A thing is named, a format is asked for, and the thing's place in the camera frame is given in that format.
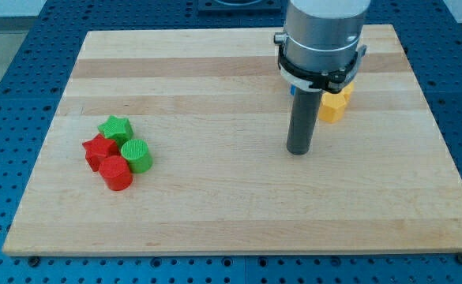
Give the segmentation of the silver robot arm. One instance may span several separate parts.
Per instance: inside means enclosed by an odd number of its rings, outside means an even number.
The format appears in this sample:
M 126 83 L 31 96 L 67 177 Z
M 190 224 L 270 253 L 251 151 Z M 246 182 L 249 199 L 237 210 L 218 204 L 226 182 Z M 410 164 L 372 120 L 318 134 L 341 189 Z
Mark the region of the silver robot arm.
M 323 73 L 355 57 L 370 0 L 288 0 L 278 55 L 298 69 Z

